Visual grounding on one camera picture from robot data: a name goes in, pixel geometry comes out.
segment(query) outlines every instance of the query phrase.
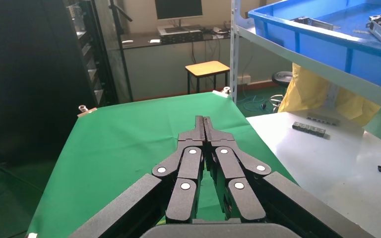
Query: green cloth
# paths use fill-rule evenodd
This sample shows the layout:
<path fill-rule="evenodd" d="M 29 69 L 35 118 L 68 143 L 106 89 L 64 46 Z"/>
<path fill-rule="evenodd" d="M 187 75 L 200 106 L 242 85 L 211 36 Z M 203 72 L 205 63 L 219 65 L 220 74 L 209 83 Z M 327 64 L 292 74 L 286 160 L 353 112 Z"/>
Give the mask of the green cloth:
<path fill-rule="evenodd" d="M 64 238 L 176 150 L 195 116 L 234 135 L 240 149 L 293 180 L 229 98 L 201 93 L 99 108 L 77 120 L 31 221 L 39 238 Z M 198 218 L 223 220 L 204 172 Z"/>

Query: black cabinet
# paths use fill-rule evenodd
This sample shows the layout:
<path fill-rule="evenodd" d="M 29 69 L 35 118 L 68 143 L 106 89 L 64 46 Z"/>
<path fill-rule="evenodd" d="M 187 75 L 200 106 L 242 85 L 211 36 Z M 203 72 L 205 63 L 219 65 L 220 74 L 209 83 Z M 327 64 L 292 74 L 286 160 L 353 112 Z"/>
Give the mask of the black cabinet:
<path fill-rule="evenodd" d="M 0 162 L 57 158 L 79 105 L 117 103 L 99 25 L 93 12 L 84 22 L 82 4 L 0 0 Z"/>

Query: monitor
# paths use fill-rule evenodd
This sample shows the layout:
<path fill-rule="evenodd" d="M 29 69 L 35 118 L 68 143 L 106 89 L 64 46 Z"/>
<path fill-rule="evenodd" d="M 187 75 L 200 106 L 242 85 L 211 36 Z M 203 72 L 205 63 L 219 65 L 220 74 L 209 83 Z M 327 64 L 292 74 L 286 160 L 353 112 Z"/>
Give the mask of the monitor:
<path fill-rule="evenodd" d="M 202 16 L 202 0 L 155 0 L 157 18 L 172 19 Z"/>

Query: table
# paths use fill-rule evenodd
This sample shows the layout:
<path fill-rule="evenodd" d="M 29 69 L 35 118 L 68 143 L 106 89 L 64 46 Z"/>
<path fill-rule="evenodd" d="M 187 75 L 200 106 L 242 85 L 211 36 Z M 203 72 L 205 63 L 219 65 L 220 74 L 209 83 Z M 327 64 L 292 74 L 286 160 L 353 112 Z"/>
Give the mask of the table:
<path fill-rule="evenodd" d="M 210 116 L 239 147 L 294 181 L 230 98 L 200 93 L 99 108 L 77 120 L 55 165 L 28 232 L 63 238 L 176 150 L 195 116 Z M 207 171 L 198 218 L 223 220 Z"/>
<path fill-rule="evenodd" d="M 199 79 L 204 77 L 210 77 L 214 75 L 214 90 L 217 84 L 217 75 L 224 74 L 224 85 L 227 85 L 227 73 L 230 68 L 219 61 L 213 60 L 209 62 L 196 63 L 192 65 L 185 66 L 188 72 L 188 94 L 191 93 L 191 75 L 196 78 L 196 93 L 199 93 Z"/>
<path fill-rule="evenodd" d="M 308 111 L 247 119 L 300 187 L 381 238 L 381 140 L 331 110 L 312 111 L 340 125 L 307 120 Z M 295 121 L 326 129 L 329 139 L 292 129 Z"/>
<path fill-rule="evenodd" d="M 222 27 L 222 26 L 206 26 L 207 29 L 212 29 L 213 27 Z M 222 35 L 222 39 L 229 39 L 230 34 Z M 165 46 L 161 43 L 150 43 L 151 40 L 159 40 L 160 34 L 158 32 L 148 32 L 148 33 L 132 33 L 122 35 L 122 41 L 133 40 L 133 43 L 123 44 L 123 48 L 126 49 L 136 49 L 144 47 L 153 47 L 153 46 Z M 212 33 L 204 33 L 202 41 L 215 41 L 216 38 Z M 107 49 L 114 50 L 119 49 L 119 44 L 117 40 L 111 40 L 107 42 Z"/>

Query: blue plastic bin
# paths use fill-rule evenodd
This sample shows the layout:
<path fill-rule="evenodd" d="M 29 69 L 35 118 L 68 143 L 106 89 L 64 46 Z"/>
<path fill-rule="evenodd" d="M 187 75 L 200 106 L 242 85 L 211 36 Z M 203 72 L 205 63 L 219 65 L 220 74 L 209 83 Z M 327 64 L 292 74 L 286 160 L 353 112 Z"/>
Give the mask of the blue plastic bin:
<path fill-rule="evenodd" d="M 367 31 L 381 0 L 284 0 L 254 9 L 256 34 L 291 51 L 381 86 L 381 42 Z M 330 31 L 290 21 L 307 16 L 341 28 Z"/>

